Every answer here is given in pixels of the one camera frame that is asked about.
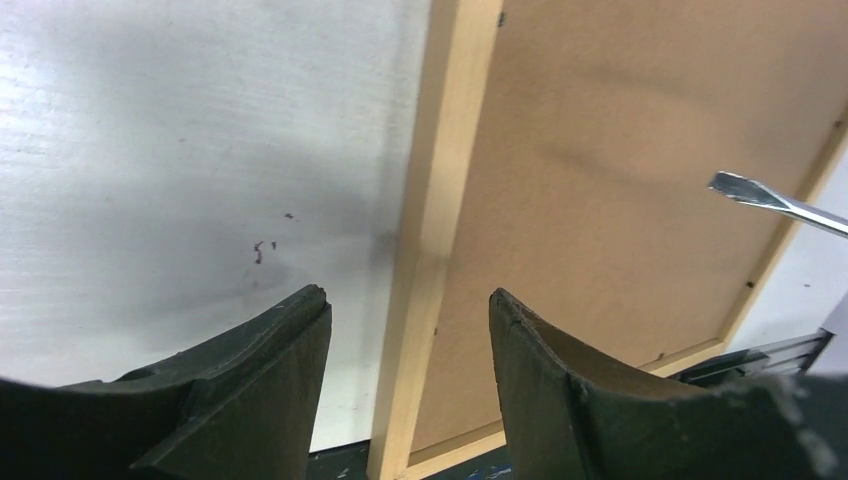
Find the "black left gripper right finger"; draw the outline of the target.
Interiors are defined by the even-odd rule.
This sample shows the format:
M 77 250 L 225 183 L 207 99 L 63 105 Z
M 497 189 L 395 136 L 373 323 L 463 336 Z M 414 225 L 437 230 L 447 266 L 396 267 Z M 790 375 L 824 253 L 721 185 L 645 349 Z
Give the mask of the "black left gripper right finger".
M 847 380 L 746 377 L 714 388 L 627 365 L 504 289 L 489 331 L 519 479 L 843 479 Z

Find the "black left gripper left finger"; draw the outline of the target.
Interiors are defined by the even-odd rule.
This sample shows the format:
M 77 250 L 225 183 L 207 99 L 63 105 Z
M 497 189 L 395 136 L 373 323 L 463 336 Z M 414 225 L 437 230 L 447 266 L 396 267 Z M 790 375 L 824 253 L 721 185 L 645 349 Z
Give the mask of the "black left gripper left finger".
M 5 479 L 302 479 L 332 333 L 308 285 L 115 381 L 1 383 Z

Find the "wooden picture frame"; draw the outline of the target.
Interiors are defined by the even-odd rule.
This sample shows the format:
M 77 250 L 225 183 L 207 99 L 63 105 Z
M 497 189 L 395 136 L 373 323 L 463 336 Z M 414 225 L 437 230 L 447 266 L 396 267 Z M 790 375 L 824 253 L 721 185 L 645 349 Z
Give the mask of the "wooden picture frame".
M 720 353 L 847 143 L 843 1 L 434 1 L 367 464 L 422 479 L 504 442 L 488 300 L 626 364 Z

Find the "blue red screwdriver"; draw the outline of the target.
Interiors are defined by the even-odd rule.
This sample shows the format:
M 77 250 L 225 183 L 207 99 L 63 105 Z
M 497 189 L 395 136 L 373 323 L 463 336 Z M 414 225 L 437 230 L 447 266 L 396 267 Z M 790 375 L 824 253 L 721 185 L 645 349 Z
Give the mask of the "blue red screwdriver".
M 847 219 L 785 196 L 765 184 L 718 171 L 708 188 L 739 204 L 777 212 L 820 230 L 847 238 Z

